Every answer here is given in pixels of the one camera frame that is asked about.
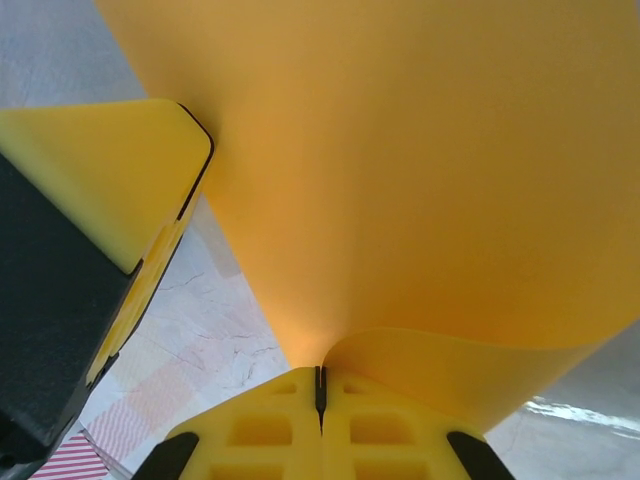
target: yellow plastic base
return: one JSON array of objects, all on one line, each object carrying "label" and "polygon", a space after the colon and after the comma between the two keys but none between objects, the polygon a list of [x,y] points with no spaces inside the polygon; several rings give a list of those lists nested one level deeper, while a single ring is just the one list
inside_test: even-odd
[{"label": "yellow plastic base", "polygon": [[200,441],[181,480],[468,480],[447,441],[475,429],[383,385],[328,372],[321,431],[315,369],[298,368],[174,429]]}]

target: red and white striped mat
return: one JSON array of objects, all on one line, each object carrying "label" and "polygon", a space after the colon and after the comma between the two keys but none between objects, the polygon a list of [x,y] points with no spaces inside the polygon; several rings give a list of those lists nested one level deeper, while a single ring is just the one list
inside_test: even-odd
[{"label": "red and white striped mat", "polygon": [[79,433],[53,454],[38,472],[34,480],[100,480],[109,471],[95,452],[89,441]]}]

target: yellow plastic sheet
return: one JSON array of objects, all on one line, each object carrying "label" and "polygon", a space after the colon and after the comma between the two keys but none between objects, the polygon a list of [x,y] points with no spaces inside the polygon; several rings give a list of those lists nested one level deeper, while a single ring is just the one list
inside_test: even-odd
[{"label": "yellow plastic sheet", "polygon": [[632,0],[99,0],[292,366],[482,428],[640,310]]}]

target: black strip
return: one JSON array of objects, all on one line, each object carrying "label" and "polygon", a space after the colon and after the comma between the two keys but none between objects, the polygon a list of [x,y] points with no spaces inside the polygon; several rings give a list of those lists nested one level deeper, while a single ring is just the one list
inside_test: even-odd
[{"label": "black strip", "polygon": [[180,480],[199,440],[185,432],[159,443],[131,480]]},{"label": "black strip", "polygon": [[187,107],[185,107],[184,105],[180,104],[180,103],[178,105],[180,105],[182,107],[182,109],[185,112],[187,112],[191,118],[193,118],[193,121],[196,122],[200,126],[202,131],[209,138],[209,145],[210,145],[210,147],[209,147],[209,155],[207,155],[207,159],[205,160],[204,165],[202,166],[202,169],[200,170],[200,173],[198,173],[198,177],[196,178],[196,181],[191,186],[191,190],[189,190],[189,194],[187,195],[187,199],[184,201],[184,204],[182,205],[182,208],[180,209],[180,213],[178,213],[178,221],[180,221],[180,220],[182,220],[182,216],[184,215],[184,212],[186,212],[187,208],[189,208],[189,203],[191,203],[191,199],[193,198],[193,195],[196,193],[196,189],[198,188],[198,185],[200,184],[200,181],[202,180],[202,177],[204,176],[204,173],[207,171],[207,168],[209,167],[209,163],[211,163],[211,158],[213,157],[213,151],[215,150],[215,143],[213,142],[213,137],[211,135],[209,135],[209,132],[207,132],[207,130],[204,128],[204,126],[202,126],[202,124],[189,111],[189,109]]},{"label": "black strip", "polygon": [[316,367],[316,410],[320,419],[320,433],[324,422],[324,412],[327,409],[327,367]]},{"label": "black strip", "polygon": [[471,480],[515,480],[487,442],[464,432],[450,432],[447,440]]}]

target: red striped fabric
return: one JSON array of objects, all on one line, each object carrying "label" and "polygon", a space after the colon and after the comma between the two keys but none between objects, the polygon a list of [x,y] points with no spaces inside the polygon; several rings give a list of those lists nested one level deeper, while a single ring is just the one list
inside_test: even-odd
[{"label": "red striped fabric", "polygon": [[58,447],[33,480],[101,480],[109,471],[89,441],[79,433]]}]

